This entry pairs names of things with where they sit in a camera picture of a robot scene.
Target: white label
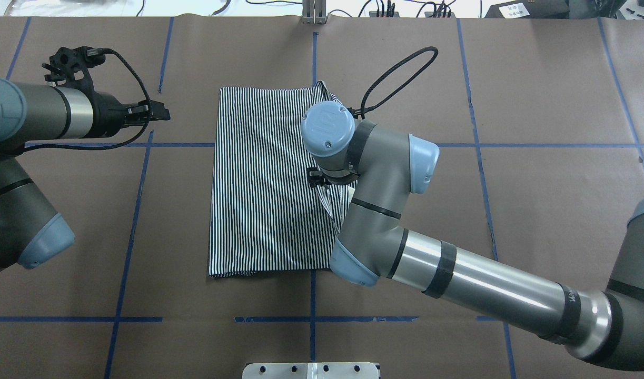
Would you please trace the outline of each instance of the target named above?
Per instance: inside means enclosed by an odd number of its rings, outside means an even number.
[[[518,18],[530,15],[523,3],[505,5],[504,7],[499,7],[498,9],[500,10],[500,12],[502,12],[504,18]]]

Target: blue tape grid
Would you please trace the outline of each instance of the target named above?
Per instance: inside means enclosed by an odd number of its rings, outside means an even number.
[[[20,55],[20,50],[22,50],[23,48],[23,44],[25,43],[26,32],[29,30],[30,23],[31,23],[31,17],[28,17],[25,22],[25,28],[23,28],[23,33],[20,36],[18,47],[16,48],[15,54],[13,55],[13,60],[11,60],[11,65],[8,67],[8,74],[6,74],[6,80],[11,79],[11,75],[13,74],[13,67],[15,67],[15,63],[18,62],[18,56]]]
[[[603,49],[605,50],[605,57],[608,60],[608,65],[610,65],[612,78],[615,80],[615,86],[617,89],[617,93],[619,94],[619,100],[621,101],[621,105],[623,107],[623,114],[626,115],[628,127],[630,128],[630,132],[633,135],[633,141],[635,141],[635,147],[638,149],[638,154],[640,155],[640,159],[642,160],[642,169],[644,170],[644,153],[642,152],[642,147],[640,146],[640,139],[638,139],[638,132],[635,130],[635,124],[633,123],[633,118],[630,117],[630,112],[628,111],[628,104],[626,103],[626,97],[623,95],[621,84],[619,83],[619,79],[616,74],[615,64],[612,62],[612,58],[610,55],[608,40],[605,36],[605,28],[603,26],[603,19],[601,19],[600,17],[598,17],[598,28],[600,29],[600,37],[603,40]]]
[[[471,117],[471,124],[474,132],[474,142],[476,144],[476,158],[479,164],[479,174],[481,177],[481,189],[483,191],[483,203],[486,207],[486,220],[488,221],[488,229],[490,230],[490,238],[492,240],[492,254],[495,261],[499,261],[497,255],[497,243],[495,240],[495,229],[492,225],[492,214],[490,213],[490,201],[488,201],[488,187],[486,185],[486,173],[483,170],[483,158],[481,156],[481,141],[479,139],[478,126],[476,124],[476,113],[474,112],[474,105],[471,102],[471,84],[469,84],[469,68],[467,67],[467,56],[464,53],[464,39],[462,36],[462,23],[457,19],[457,34],[460,41],[460,54],[462,55],[462,67],[464,72],[464,84],[467,87],[467,101],[469,103],[469,116]],[[509,334],[509,326],[504,324],[504,344],[507,348],[507,358],[509,360],[509,373],[511,379],[516,379],[516,367],[514,364],[514,353],[511,347],[511,336]]]
[[[160,74],[160,84],[158,85],[158,92],[162,91],[163,79],[165,76],[165,67],[167,64],[167,56],[170,49],[170,40],[172,38],[174,18],[170,17],[170,24],[167,31],[167,40],[165,43],[165,52],[163,53],[163,61],[161,65],[161,74]],[[24,44],[26,34],[31,23],[31,18],[28,17],[25,22],[25,27],[20,36],[20,41],[14,53],[14,56],[11,61],[11,66],[8,68],[8,73],[6,74],[6,79],[10,79],[15,63],[17,62],[18,56],[20,54],[21,48]],[[628,110],[628,105],[623,91],[618,80],[615,66],[611,60],[610,51],[608,48],[608,43],[606,40],[606,35],[604,31],[604,26],[602,20],[598,19],[598,25],[600,29],[600,34],[603,42],[604,51],[606,58],[608,60],[608,65],[610,65],[610,71],[615,80],[615,85],[622,103],[623,112],[627,117],[628,125],[632,133],[634,144],[488,144],[481,143],[478,134],[478,126],[476,123],[476,115],[473,108],[473,103],[471,101],[471,85],[469,83],[469,70],[467,67],[467,58],[464,53],[464,41],[463,41],[463,32],[461,22],[457,20],[457,28],[459,34],[459,43],[463,63],[463,72],[464,72],[464,81],[467,89],[467,100],[469,101],[469,115],[471,117],[471,122],[473,125],[473,134],[474,134],[474,143],[440,143],[438,144],[442,148],[475,148],[477,152],[481,188],[483,191],[483,201],[486,207],[486,217],[488,221],[488,227],[490,228],[490,233],[492,237],[493,244],[493,256],[495,259],[498,259],[497,255],[497,245],[495,244],[495,235],[494,229],[492,226],[492,214],[490,213],[490,203],[488,201],[488,188],[485,181],[485,172],[483,170],[483,161],[481,158],[481,148],[635,148],[640,154],[640,158],[643,161],[644,168],[644,144],[639,142],[637,135],[637,130],[635,129],[635,124],[633,123],[632,117],[630,117],[630,112]],[[318,33],[313,33],[313,44],[312,44],[312,85],[314,86],[317,82],[317,40]],[[111,143],[95,143],[95,142],[67,142],[67,145],[73,146],[107,146]],[[121,281],[121,287],[118,297],[116,314],[114,317],[62,317],[62,316],[0,316],[0,322],[107,322],[113,323],[112,330],[112,340],[110,343],[109,355],[107,358],[107,365],[105,369],[105,378],[110,377],[112,362],[113,362],[113,353],[115,351],[115,343],[117,341],[117,332],[118,325],[122,322],[131,323],[131,322],[162,322],[162,317],[122,317],[122,304],[124,299],[125,287],[127,283],[127,272],[129,271],[130,266],[130,257],[132,256],[132,247],[134,245],[134,235],[136,231],[136,224],[138,220],[139,208],[141,206],[141,195],[143,191],[144,180],[146,178],[146,169],[148,166],[148,158],[150,156],[151,148],[153,147],[196,147],[196,148],[213,148],[214,143],[202,143],[202,142],[153,142],[153,132],[150,132],[148,136],[148,142],[141,143],[135,142],[128,147],[143,147],[146,148],[146,153],[144,155],[144,164],[142,169],[141,180],[138,189],[137,202],[135,206],[135,213],[132,221],[132,229],[130,232],[130,240],[127,247],[126,262],[124,265],[123,276]],[[315,353],[315,325],[317,322],[413,322],[418,319],[417,316],[317,316],[316,315],[316,272],[310,272],[310,317],[235,317],[234,321],[236,323],[250,323],[250,322],[310,322],[310,359],[312,362],[315,362],[316,353]],[[480,322],[493,322],[497,321],[493,317],[488,316],[477,316],[477,321]],[[516,378],[516,371],[514,366],[514,358],[512,353],[512,346],[510,340],[509,326],[506,323],[503,323],[505,343],[507,346],[507,356],[509,358],[510,374],[512,379]]]
[[[165,53],[163,53],[163,64],[160,66],[160,83],[158,84],[158,93],[163,93],[163,79],[165,78],[165,68],[167,67],[167,54],[170,52],[170,40],[172,40],[172,28],[174,27],[174,17],[170,17],[170,25],[167,27],[167,40],[165,41]]]
[[[151,142],[153,142],[153,131],[148,133],[148,146],[146,146],[146,153],[144,153],[144,164],[142,166],[142,175],[139,179],[139,188],[137,189],[137,201],[134,205],[134,216],[132,216],[132,228],[130,228],[130,239],[127,242],[127,253],[125,256],[125,265],[123,267],[123,276],[120,281],[118,303],[115,308],[115,320],[113,321],[112,338],[111,338],[111,344],[109,345],[109,355],[107,357],[106,369],[104,370],[105,379],[108,379],[111,376],[113,353],[115,352],[115,343],[118,337],[118,326],[120,325],[121,313],[123,310],[123,299],[125,297],[127,273],[130,270],[130,258],[132,257],[132,248],[134,247],[134,235],[137,230],[137,222],[139,221],[139,209],[141,208],[141,205],[142,205],[142,193],[144,191],[144,180],[146,180],[148,158],[149,156],[151,156]]]

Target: black box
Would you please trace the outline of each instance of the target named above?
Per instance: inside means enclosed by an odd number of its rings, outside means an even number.
[[[566,0],[523,0],[491,5],[484,18],[569,18]]]

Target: black cable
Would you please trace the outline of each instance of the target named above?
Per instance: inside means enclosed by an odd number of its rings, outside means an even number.
[[[217,15],[226,10],[228,8],[228,5],[231,5],[231,0],[226,0],[226,3],[223,5],[223,7],[215,10],[212,15]]]
[[[105,48],[104,50],[105,54],[113,54],[115,57],[117,57],[120,62],[125,65],[127,70],[134,76],[134,78],[137,80],[137,83],[139,83],[139,87],[141,87],[142,92],[144,93],[144,97],[146,98],[146,105],[148,105],[148,113],[146,113],[146,121],[144,122],[144,125],[142,125],[142,129],[137,132],[137,134],[134,135],[134,137],[128,139],[127,141],[120,142],[119,144],[115,145],[109,145],[109,146],[71,146],[71,145],[60,145],[60,144],[41,144],[41,145],[35,145],[35,146],[29,146],[24,149],[22,149],[21,153],[26,153],[28,151],[32,151],[33,149],[41,149],[41,148],[59,148],[59,149],[87,149],[88,151],[101,151],[102,149],[115,149],[119,148],[121,146],[125,146],[129,144],[130,142],[133,142],[135,139],[139,138],[144,134],[144,131],[146,131],[146,127],[148,127],[148,123],[151,121],[151,108],[153,107],[151,105],[151,97],[148,95],[148,92],[146,91],[146,87],[144,87],[144,82],[137,75],[137,72],[134,72],[134,69],[132,68],[129,63],[123,58],[122,55],[120,55],[117,51],[111,50],[110,48]]]
[[[442,14],[446,9],[446,7],[447,7],[446,2],[444,0],[441,0],[441,4],[439,5],[436,13],[437,17],[442,17]]]
[[[357,17],[362,17],[362,13],[363,13],[363,10],[365,10],[366,5],[369,5],[369,3],[370,3],[370,2],[372,2],[372,1],[373,1],[373,0],[366,0],[366,2],[364,3],[364,5],[362,6],[362,10],[360,10],[360,14],[359,14]]]
[[[274,4],[274,3],[300,4],[300,5],[303,4],[299,2],[289,2],[288,0],[273,0],[272,2],[262,2],[262,3],[255,3],[255,2],[252,2],[251,0],[246,0],[246,1],[247,1],[247,4],[254,4],[254,5],[264,5],[264,4]]]
[[[142,14],[142,11],[144,10],[144,5],[146,5],[146,0],[142,0],[142,7],[139,8],[139,12],[137,12],[137,15],[135,17],[139,17],[139,15]]]
[[[349,17],[352,17],[352,15],[351,15],[351,14],[349,14],[348,12],[346,12],[346,11],[344,11],[344,10],[342,10],[342,9],[334,9],[334,10],[332,10],[332,11],[329,11],[329,13],[328,13],[328,14],[332,14],[333,12],[343,12],[344,14],[347,14]]]
[[[437,4],[435,2],[425,2],[425,3],[422,4],[420,9],[418,10],[418,14],[415,15],[415,18],[420,17],[420,12],[422,12],[422,10],[429,4],[432,4],[434,6],[434,11],[435,12],[437,11]]]
[[[377,103],[374,106],[369,106],[368,108],[366,107],[366,101],[368,100],[368,96],[371,94],[371,92],[377,87],[380,82],[385,80],[392,72],[394,72],[396,69],[399,67],[403,66],[404,64],[410,62],[414,58],[416,58],[418,55],[421,55],[422,53],[425,53],[427,51],[432,51],[433,55],[432,58],[430,58],[429,61],[427,61],[413,76],[411,76],[404,84],[401,84],[399,88],[395,89],[391,94],[387,95],[386,98],[382,99],[379,103]],[[380,75],[378,80],[375,80],[373,84],[367,89],[366,93],[364,94],[364,97],[362,99],[362,106],[359,108],[359,110],[351,109],[350,111],[352,112],[353,117],[357,116],[362,116],[362,119],[366,118],[365,115],[366,113],[369,113],[370,111],[373,111],[377,109],[379,106],[383,105],[387,100],[390,100],[392,96],[396,95],[399,91],[404,89],[404,87],[408,86],[413,80],[421,74],[421,72],[425,71],[427,67],[430,67],[432,62],[437,58],[437,55],[439,55],[439,50],[435,48],[434,46],[428,46],[425,48],[421,48],[420,50],[416,51],[415,53],[409,55],[408,57],[404,58],[401,60],[401,62],[397,63],[396,65],[392,66],[389,70],[387,70],[384,74]]]

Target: striped cloth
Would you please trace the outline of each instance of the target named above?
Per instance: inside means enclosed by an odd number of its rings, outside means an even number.
[[[308,186],[315,162],[300,134],[305,111],[328,100],[337,101],[323,82],[221,89],[209,276],[329,267],[349,189]]]

